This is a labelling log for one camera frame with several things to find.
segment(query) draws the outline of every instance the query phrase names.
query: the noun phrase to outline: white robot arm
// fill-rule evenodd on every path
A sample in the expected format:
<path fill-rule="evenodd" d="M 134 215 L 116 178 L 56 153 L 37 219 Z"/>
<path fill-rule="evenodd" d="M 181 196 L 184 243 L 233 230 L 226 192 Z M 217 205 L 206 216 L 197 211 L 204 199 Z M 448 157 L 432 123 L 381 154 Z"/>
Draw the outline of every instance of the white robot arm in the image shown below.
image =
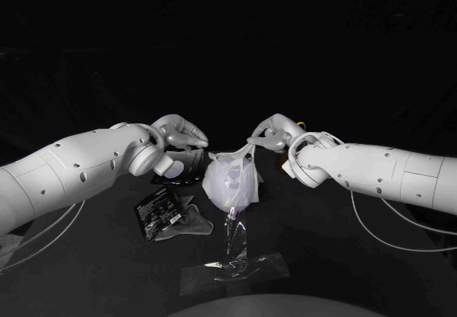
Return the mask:
<path fill-rule="evenodd" d="M 288 145 L 282 169 L 305 186 L 332 178 L 353 192 L 457 215 L 457 158 L 344 144 L 327 132 L 305 132 L 281 114 L 260 123 L 247 142 L 273 151 Z"/>
<path fill-rule="evenodd" d="M 152 125 L 118 123 L 47 145 L 0 167 L 0 236 L 59 208 L 106 190 L 122 174 L 170 169 L 164 147 L 207 147 L 203 132 L 178 115 Z"/>

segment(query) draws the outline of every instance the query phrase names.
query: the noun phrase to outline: white plastic bag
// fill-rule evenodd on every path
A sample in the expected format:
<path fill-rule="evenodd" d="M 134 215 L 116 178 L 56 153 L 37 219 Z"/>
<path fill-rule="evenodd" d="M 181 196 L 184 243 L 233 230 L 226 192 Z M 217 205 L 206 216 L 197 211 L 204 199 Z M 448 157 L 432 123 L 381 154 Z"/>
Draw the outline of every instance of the white plastic bag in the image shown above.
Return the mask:
<path fill-rule="evenodd" d="M 233 153 L 208 153 L 203 189 L 211 203 L 226 213 L 237 214 L 259 201 L 257 185 L 262 179 L 253 164 L 255 145 L 246 144 Z"/>

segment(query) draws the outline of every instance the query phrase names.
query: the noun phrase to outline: table surface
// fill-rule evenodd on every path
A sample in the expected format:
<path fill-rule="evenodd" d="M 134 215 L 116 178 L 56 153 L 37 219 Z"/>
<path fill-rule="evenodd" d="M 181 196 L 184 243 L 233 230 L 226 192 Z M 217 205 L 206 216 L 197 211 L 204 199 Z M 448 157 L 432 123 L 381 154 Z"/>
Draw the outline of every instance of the table surface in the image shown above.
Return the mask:
<path fill-rule="evenodd" d="M 455 315 L 457 274 L 439 254 L 389 248 L 363 230 L 348 191 L 332 180 L 306 188 L 275 169 L 278 155 L 256 150 L 259 203 L 246 212 L 247 256 L 279 253 L 289 277 L 252 285 L 252 293 L 286 293 L 338 300 L 386 316 Z M 206 166 L 210 163 L 206 153 Z M 145 243 L 132 206 L 158 189 L 152 173 L 119 176 L 113 187 L 84 202 L 60 239 L 0 275 L 5 316 L 168 316 L 223 298 L 206 293 L 178 296 L 180 269 L 223 258 L 224 213 L 211 205 L 200 182 L 172 188 L 194 195 L 208 236 L 180 234 Z M 381 201 L 354 194 L 366 226 L 390 243 L 435 248 L 423 230 L 410 226 Z M 402 204 L 392 202 L 407 215 Z M 27 238 L 61 215 L 41 216 Z M 30 255 L 56 237 L 72 216 L 12 256 Z"/>

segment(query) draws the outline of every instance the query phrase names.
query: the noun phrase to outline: transparent plastic film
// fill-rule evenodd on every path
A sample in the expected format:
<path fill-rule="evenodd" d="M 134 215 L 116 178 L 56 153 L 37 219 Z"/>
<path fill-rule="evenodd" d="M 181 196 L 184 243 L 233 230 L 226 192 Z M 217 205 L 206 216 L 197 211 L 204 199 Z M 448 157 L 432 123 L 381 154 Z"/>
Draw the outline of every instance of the transparent plastic film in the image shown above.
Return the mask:
<path fill-rule="evenodd" d="M 180 270 L 180 296 L 221 292 L 224 297 L 250 294 L 250 284 L 289 277 L 281 254 L 247 257 L 245 211 L 226 215 L 223 258 Z"/>

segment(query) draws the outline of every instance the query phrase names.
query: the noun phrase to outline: black backdrop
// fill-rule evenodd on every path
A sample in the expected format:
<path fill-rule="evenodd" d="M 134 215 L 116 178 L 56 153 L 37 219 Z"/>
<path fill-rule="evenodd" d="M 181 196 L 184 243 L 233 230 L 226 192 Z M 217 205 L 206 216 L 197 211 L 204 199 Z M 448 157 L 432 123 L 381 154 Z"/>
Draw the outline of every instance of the black backdrop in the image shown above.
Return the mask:
<path fill-rule="evenodd" d="M 278 112 L 344 142 L 457 157 L 454 2 L 314 2 L 2 8 L 0 164 L 171 113 L 210 151 Z"/>

